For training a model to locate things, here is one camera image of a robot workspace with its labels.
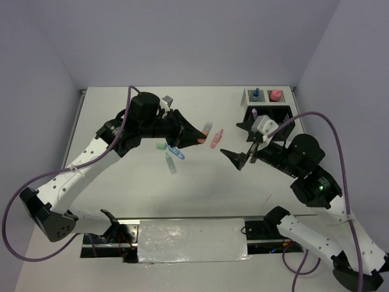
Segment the green highlighter cap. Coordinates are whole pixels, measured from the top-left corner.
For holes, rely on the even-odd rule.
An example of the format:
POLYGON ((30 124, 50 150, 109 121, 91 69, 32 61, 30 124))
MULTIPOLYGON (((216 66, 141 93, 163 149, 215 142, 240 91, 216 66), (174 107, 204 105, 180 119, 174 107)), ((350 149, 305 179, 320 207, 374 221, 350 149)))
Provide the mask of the green highlighter cap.
POLYGON ((160 150, 165 150, 167 148, 167 145, 163 143, 157 143, 156 148, 160 150))

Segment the green highlighter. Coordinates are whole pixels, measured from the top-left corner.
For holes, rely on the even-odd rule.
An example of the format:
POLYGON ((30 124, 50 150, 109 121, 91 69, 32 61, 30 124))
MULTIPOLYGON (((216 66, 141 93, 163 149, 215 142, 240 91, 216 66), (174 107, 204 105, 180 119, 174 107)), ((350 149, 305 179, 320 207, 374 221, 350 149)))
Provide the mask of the green highlighter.
POLYGON ((165 159, 166 159, 166 162, 168 164, 168 168, 169 168, 170 173, 171 174, 177 173, 176 166, 174 164, 173 158, 168 153, 166 153, 165 154, 165 159))

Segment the orange tip grey highlighter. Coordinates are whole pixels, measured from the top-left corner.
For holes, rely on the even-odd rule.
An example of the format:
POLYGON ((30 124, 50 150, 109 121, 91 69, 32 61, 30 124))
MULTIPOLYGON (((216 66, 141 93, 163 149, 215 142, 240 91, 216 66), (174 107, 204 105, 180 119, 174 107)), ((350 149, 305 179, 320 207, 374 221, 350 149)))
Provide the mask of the orange tip grey highlighter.
POLYGON ((208 136, 209 135, 209 133, 210 133, 210 131, 211 131, 211 129, 212 129, 212 126, 213 126, 213 123, 212 122, 206 122, 205 123, 205 125, 204 125, 204 127, 203 127, 203 129, 202 129, 202 132, 206 135, 206 136, 208 136))

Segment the purple highlighter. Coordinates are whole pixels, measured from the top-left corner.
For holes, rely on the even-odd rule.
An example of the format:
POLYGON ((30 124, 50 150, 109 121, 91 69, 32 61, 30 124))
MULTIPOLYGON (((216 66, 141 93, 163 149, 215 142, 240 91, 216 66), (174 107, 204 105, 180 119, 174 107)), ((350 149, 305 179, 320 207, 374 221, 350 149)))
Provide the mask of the purple highlighter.
POLYGON ((252 117, 253 117, 253 120, 256 120, 258 117, 258 112, 255 108, 252 109, 252 117))

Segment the blue cap clear bottle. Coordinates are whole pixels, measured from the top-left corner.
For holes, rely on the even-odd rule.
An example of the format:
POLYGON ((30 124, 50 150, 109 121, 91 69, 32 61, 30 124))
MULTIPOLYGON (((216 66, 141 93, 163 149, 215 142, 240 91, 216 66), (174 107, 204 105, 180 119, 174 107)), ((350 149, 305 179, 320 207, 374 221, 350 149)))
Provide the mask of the blue cap clear bottle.
POLYGON ((256 88, 252 94, 252 102, 259 102, 260 101, 260 89, 256 88))

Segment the pink cap glue bottle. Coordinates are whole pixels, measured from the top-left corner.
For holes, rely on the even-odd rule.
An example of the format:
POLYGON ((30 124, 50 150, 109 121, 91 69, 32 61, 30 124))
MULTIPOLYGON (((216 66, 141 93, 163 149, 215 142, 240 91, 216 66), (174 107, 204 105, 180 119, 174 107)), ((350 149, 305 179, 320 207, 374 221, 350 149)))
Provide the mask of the pink cap glue bottle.
POLYGON ((273 102, 278 102, 282 97, 282 91, 281 90, 273 90, 270 94, 270 99, 273 102))

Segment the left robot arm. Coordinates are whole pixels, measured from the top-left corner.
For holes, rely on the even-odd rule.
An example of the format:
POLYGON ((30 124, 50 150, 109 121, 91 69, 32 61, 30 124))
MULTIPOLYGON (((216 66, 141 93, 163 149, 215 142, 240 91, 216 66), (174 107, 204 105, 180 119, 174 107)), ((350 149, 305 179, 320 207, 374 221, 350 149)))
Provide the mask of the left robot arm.
POLYGON ((128 97, 126 108, 103 124, 83 152, 65 171, 19 197, 29 216, 50 242, 69 234, 95 234, 104 242, 117 239, 121 225, 108 210, 76 210, 72 203, 94 179, 117 163, 143 138, 164 138, 171 147, 198 145, 206 136, 177 109, 150 92, 128 97))

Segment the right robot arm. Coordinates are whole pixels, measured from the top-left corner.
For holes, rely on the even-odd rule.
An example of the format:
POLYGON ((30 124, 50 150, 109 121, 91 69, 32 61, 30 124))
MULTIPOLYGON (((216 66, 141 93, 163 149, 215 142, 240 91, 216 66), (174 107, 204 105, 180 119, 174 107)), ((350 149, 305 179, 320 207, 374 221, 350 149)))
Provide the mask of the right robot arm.
POLYGON ((246 162, 263 161, 294 179, 291 189, 299 202, 315 212, 327 225, 332 238, 325 237, 277 206, 264 218, 264 231, 271 238, 288 237, 315 254, 349 291, 376 291, 388 271, 388 253, 380 249, 357 220, 346 212, 346 199, 336 180, 319 163, 325 157, 317 140, 299 134, 288 147, 271 142, 267 147, 253 143, 247 153, 222 149, 241 170, 246 162))

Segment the blue highlighter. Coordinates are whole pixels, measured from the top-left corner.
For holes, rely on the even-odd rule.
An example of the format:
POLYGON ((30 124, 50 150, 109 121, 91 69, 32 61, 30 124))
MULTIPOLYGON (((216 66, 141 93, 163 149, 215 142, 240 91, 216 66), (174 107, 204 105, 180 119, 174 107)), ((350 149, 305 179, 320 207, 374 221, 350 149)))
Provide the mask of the blue highlighter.
POLYGON ((167 146, 167 149, 168 149, 172 154, 174 154, 176 157, 178 157, 178 158, 181 159, 181 160, 184 160, 184 159, 185 159, 184 154, 183 154, 178 148, 172 147, 172 146, 170 146, 170 145, 168 145, 168 144, 166 144, 166 146, 167 146))

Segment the pink highlighter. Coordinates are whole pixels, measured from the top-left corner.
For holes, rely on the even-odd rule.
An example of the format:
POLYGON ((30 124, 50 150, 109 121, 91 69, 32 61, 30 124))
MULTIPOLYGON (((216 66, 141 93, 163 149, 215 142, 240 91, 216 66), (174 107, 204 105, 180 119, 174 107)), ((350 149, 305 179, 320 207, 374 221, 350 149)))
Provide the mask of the pink highlighter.
POLYGON ((220 142, 221 138, 222 138, 222 134, 223 134, 223 129, 220 129, 214 136, 214 138, 212 139, 211 143, 210 143, 210 148, 214 149, 217 144, 220 142))

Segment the black slotted organizer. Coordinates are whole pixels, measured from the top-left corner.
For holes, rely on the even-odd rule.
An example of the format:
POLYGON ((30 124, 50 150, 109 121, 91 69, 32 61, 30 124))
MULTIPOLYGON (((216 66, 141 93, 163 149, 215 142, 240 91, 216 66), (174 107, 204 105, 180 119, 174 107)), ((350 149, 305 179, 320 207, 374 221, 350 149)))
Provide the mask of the black slotted organizer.
MULTIPOLYGON (((242 122, 237 123, 236 126, 247 132, 247 142, 254 141, 254 134, 251 132, 251 127, 254 123, 253 110, 256 110, 258 116, 267 115, 277 124, 282 125, 292 117, 292 111, 290 106, 249 106, 246 109, 244 119, 242 122)), ((273 141, 286 141, 292 130, 295 127, 295 122, 290 123, 286 128, 281 130, 273 137, 273 141)))

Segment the white two-cell organizer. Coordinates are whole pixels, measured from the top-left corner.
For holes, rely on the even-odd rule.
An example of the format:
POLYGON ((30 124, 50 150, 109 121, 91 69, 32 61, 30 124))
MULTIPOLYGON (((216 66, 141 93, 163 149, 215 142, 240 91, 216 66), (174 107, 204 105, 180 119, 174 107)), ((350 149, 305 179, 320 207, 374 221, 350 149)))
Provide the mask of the white two-cell organizer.
POLYGON ((260 89, 260 101, 259 102, 252 102, 252 94, 256 88, 254 89, 244 89, 243 95, 241 98, 240 106, 248 106, 251 104, 254 105, 262 105, 265 103, 286 103, 286 98, 284 96, 284 92, 281 89, 260 89), (282 91, 282 97, 278 102, 271 101, 270 94, 273 90, 281 90, 282 91))

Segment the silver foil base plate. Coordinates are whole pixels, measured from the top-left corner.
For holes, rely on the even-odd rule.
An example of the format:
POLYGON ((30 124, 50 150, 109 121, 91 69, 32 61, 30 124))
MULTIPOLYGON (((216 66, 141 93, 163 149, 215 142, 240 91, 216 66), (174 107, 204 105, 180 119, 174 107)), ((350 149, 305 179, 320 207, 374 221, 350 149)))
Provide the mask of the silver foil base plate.
POLYGON ((193 219, 141 221, 140 263, 237 262, 250 258, 244 220, 193 219))

